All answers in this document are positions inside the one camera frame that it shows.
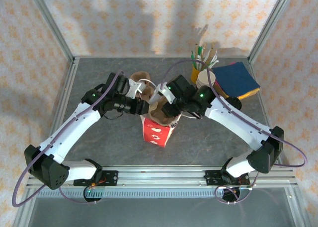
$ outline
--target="patterned wallpaper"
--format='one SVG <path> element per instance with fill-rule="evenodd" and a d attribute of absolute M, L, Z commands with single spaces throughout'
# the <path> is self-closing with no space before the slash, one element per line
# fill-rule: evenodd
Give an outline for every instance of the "patterned wallpaper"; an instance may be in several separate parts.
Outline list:
<path fill-rule="evenodd" d="M 254 63 L 273 125 L 305 151 L 296 169 L 310 218 L 318 226 L 318 0 L 291 0 Z M 285 147 L 290 164 L 302 158 Z"/>
<path fill-rule="evenodd" d="M 277 0 L 44 0 L 75 56 L 248 56 Z"/>
<path fill-rule="evenodd" d="M 33 0 L 0 0 L 0 24 L 0 226 L 10 227 L 24 149 L 48 135 L 68 61 Z"/>

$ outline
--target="blue notebook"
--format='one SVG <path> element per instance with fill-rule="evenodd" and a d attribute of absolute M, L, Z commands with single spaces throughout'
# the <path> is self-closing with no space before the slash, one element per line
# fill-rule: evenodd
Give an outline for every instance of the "blue notebook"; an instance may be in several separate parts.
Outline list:
<path fill-rule="evenodd" d="M 228 96 L 240 97 L 260 88 L 259 84 L 248 73 L 243 62 L 225 67 L 215 67 L 213 73 L 217 83 Z"/>

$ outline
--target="red popcorn box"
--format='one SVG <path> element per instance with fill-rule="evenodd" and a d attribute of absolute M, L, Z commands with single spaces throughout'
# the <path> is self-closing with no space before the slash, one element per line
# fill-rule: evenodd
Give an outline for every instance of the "red popcorn box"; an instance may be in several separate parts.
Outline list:
<path fill-rule="evenodd" d="M 180 116 L 181 115 L 177 116 L 170 125 L 163 126 L 151 120 L 148 116 L 141 115 L 144 140 L 164 148 L 173 130 L 177 126 Z"/>

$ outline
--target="yellow cup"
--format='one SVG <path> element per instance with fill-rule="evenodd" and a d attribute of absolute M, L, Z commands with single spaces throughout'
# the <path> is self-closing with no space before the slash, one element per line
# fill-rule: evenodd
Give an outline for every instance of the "yellow cup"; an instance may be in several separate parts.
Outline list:
<path fill-rule="evenodd" d="M 198 78 L 199 73 L 200 73 L 200 71 L 195 69 L 194 66 L 192 65 L 191 81 L 195 84 L 197 83 L 197 78 Z"/>

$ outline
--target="white cup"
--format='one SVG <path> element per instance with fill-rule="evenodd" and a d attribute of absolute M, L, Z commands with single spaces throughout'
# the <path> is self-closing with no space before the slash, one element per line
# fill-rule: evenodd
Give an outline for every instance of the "white cup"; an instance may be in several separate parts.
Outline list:
<path fill-rule="evenodd" d="M 211 84 L 213 85 L 215 82 L 215 75 L 212 71 L 209 71 L 209 73 L 210 73 L 210 81 L 211 81 Z M 210 86 L 209 80 L 208 80 L 208 74 L 206 70 L 203 70 L 199 73 L 196 85 L 198 89 L 203 85 Z"/>

